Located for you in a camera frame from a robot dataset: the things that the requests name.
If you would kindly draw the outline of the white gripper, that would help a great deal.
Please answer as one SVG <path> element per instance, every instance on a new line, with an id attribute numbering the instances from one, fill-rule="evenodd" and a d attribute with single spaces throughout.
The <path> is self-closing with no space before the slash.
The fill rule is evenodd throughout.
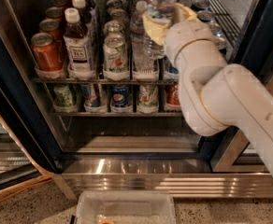
<path id="1" fill-rule="evenodd" d="M 174 23 L 176 24 L 170 29 L 171 20 L 154 19 L 148 13 L 144 13 L 142 19 L 146 34 L 158 46 L 164 45 L 165 55 L 175 67 L 178 66 L 178 56 L 188 46 L 195 45 L 197 49 L 200 49 L 207 44 L 210 48 L 216 48 L 208 25 L 197 21 L 196 13 L 183 4 L 174 5 Z"/>

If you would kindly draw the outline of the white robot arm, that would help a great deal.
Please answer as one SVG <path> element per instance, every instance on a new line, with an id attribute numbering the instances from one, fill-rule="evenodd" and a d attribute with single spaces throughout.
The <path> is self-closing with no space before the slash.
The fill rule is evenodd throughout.
<path id="1" fill-rule="evenodd" d="M 142 19 L 179 71 L 180 108 L 190 128 L 202 136 L 239 128 L 273 177 L 273 96 L 265 86 L 246 67 L 226 62 L 208 25 L 190 8 L 174 5 L 173 20 L 148 13 Z"/>

